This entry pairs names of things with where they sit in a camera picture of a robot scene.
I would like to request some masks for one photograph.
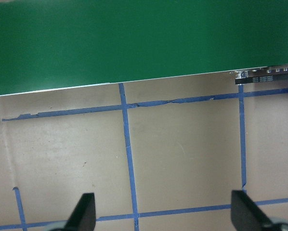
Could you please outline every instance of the green panel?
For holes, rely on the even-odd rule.
[[[288,0],[0,3],[0,95],[288,64]]]

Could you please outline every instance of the blue line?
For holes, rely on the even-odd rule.
[[[265,201],[257,201],[255,202],[257,205],[275,205],[275,204],[283,204],[288,203],[288,198],[281,199],[272,199]],[[214,211],[214,210],[222,210],[222,209],[230,209],[231,205],[213,205],[213,206],[204,206],[204,207],[195,207],[195,208],[183,208],[183,209],[174,209],[174,210],[165,210],[165,211],[156,211],[156,212],[147,212],[140,213],[138,217],[155,217],[155,216],[163,216],[163,215],[173,215],[173,214],[182,214],[182,213],[195,213],[195,212],[204,212],[204,211]],[[118,219],[131,219],[133,218],[133,214],[125,214],[125,215],[115,215],[115,216],[106,216],[100,217],[96,221],[105,221],[105,220],[118,220]],[[38,222],[38,223],[30,223],[26,226],[29,228],[32,227],[41,227],[46,226],[48,224],[58,222],[58,221],[48,221],[48,222]],[[0,230],[10,230],[10,229],[20,229],[22,225],[2,225],[0,226]]]
[[[158,101],[131,103],[131,104],[128,104],[128,108],[152,107],[152,106],[164,105],[167,103],[194,103],[194,102],[201,102],[201,101],[224,100],[224,99],[233,99],[233,98],[238,98],[238,93],[198,96],[198,97],[190,97],[190,98],[183,98],[183,99],[176,99],[176,100],[164,100],[164,101],[158,100]]]
[[[286,94],[286,93],[288,93],[288,88],[245,92],[244,97],[276,95],[276,94]]]
[[[173,215],[173,214],[181,214],[181,213],[213,211],[213,210],[221,210],[221,209],[229,209],[229,208],[231,208],[231,205],[213,205],[213,206],[196,207],[196,208],[183,208],[183,209],[173,209],[173,210],[165,210],[165,211],[157,211],[157,212],[140,213],[139,217],[145,218],[145,217],[155,217],[155,216]]]
[[[132,211],[133,211],[133,216],[134,216],[133,217],[134,218],[134,230],[138,231],[139,230],[139,214],[138,214],[138,205],[137,205],[136,192],[135,192],[135,179],[134,179],[132,151],[131,151],[131,144],[130,144],[127,102],[126,102],[125,88],[122,83],[119,83],[119,93],[120,93],[123,120],[124,120],[124,135],[125,135],[129,180],[130,180],[130,188],[131,188]]]
[[[23,114],[23,115],[18,116],[17,118],[2,119],[2,121],[33,119],[33,118],[43,118],[43,117],[52,117],[52,116],[68,116],[68,115],[78,115],[78,114],[93,113],[93,112],[107,112],[107,111],[115,111],[115,110],[121,110],[121,105],[89,107],[89,108],[80,108],[80,109],[71,109],[71,110],[53,111],[53,112],[39,112],[36,115]]]
[[[246,192],[247,167],[246,167],[246,129],[245,129],[245,106],[244,86],[238,86],[239,94],[239,126],[240,126],[240,156],[241,156],[241,184],[242,190]]]
[[[15,198],[17,200],[17,205],[18,205],[18,210],[19,210],[19,216],[20,216],[22,229],[23,229],[23,231],[27,231],[27,226],[26,226],[26,222],[25,222],[25,216],[24,216],[24,210],[23,210],[23,206],[22,206],[20,190],[17,187],[14,187],[13,190],[14,190],[14,193],[15,193]]]
[[[131,219],[131,218],[134,218],[133,214],[125,214],[125,215],[115,215],[115,216],[100,217],[96,221],[121,220],[121,219]]]

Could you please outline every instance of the vertical blue tape strip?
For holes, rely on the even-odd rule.
[[[238,86],[239,94],[239,125],[240,125],[240,155],[241,155],[241,183],[242,190],[246,192],[247,167],[246,167],[246,133],[245,133],[245,105],[244,86]]]
[[[137,200],[136,200],[135,179],[134,179],[132,152],[131,152],[131,144],[130,144],[129,122],[128,122],[128,112],[127,112],[128,106],[126,102],[124,85],[122,83],[119,83],[119,93],[120,93],[120,100],[121,100],[123,120],[124,120],[124,134],[125,134],[128,170],[129,170],[129,180],[130,180],[130,187],[131,187],[134,231],[139,231],[139,213],[138,213],[138,205],[137,205]]]
[[[19,210],[19,216],[20,216],[22,229],[23,229],[23,231],[27,231],[27,225],[26,225],[26,221],[25,221],[25,216],[24,216],[24,210],[23,210],[23,206],[22,206],[20,190],[17,187],[14,187],[13,190],[14,190],[14,193],[15,193],[15,198],[17,200],[17,205],[18,205],[18,210]]]

